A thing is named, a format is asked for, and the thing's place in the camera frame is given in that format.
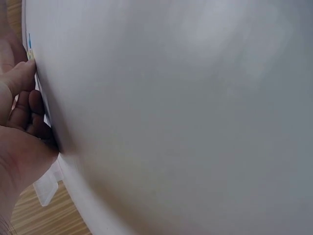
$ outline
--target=white plastic surface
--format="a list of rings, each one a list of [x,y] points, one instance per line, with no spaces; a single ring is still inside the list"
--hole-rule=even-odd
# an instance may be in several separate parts
[[[27,1],[65,183],[95,235],[312,234],[312,12]]]

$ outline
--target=finger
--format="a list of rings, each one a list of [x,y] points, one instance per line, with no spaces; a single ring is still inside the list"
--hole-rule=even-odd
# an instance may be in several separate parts
[[[5,39],[9,42],[13,55],[15,65],[21,61],[27,61],[27,54],[21,41],[16,37],[15,33],[11,31]]]
[[[10,71],[14,67],[14,55],[10,44],[0,40],[0,74]]]
[[[12,70],[3,74],[0,81],[4,83],[13,97],[21,91],[32,91],[35,89],[35,60],[18,63]]]
[[[18,102],[11,112],[7,126],[19,127],[25,130],[30,120],[29,92],[22,91],[19,95]]]
[[[45,107],[40,91],[33,90],[29,95],[29,106],[32,113],[45,115]]]

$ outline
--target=white plastic clip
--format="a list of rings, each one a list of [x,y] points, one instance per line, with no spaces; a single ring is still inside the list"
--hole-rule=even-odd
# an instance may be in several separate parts
[[[58,181],[60,180],[63,180],[63,173],[58,160],[56,160],[50,169],[33,184],[39,202],[43,207],[49,205],[52,197],[59,188]]]

